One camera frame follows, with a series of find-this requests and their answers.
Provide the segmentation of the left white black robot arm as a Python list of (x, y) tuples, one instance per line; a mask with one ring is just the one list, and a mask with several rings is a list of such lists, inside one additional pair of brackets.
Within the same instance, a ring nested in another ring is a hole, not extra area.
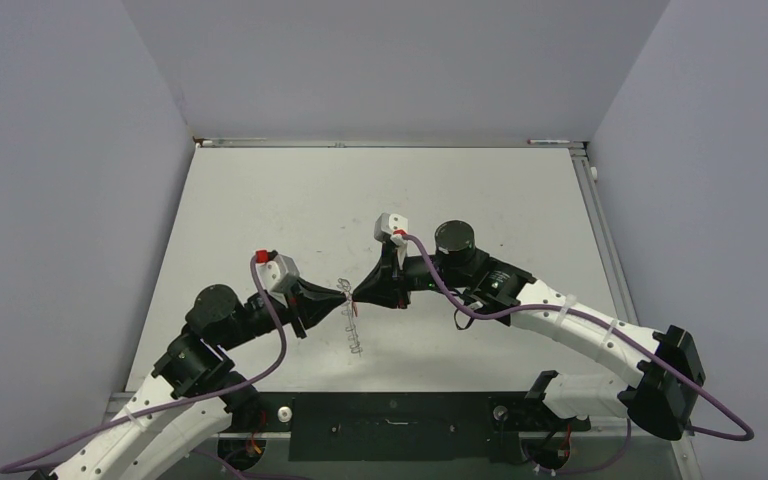
[[(157, 479), (208, 437), (244, 430), (260, 410), (255, 383), (273, 373), (287, 354), (284, 330), (298, 337), (350, 300), (344, 292), (291, 277), (262, 287), (246, 301), (226, 285), (202, 290), (181, 333), (112, 420), (80, 435), (68, 460), (38, 466), (35, 479)], [(246, 378), (228, 351), (269, 333), (279, 354)]]

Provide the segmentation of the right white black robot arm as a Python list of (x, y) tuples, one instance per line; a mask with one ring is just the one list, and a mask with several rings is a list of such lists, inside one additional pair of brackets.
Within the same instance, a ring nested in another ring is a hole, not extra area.
[(436, 250), (408, 253), (420, 241), (408, 221), (383, 213), (373, 236), (381, 256), (353, 292), (358, 303), (405, 309), (411, 295), (433, 291), (447, 297), (469, 322), (496, 321), (543, 335), (606, 369), (604, 375), (551, 371), (536, 382), (525, 414), (539, 428), (560, 419), (625, 418), (658, 438), (676, 441), (689, 431), (690, 416), (705, 382), (692, 335), (671, 325), (647, 328), (586, 307), (543, 280), (475, 245), (473, 228), (451, 220), (435, 232)]

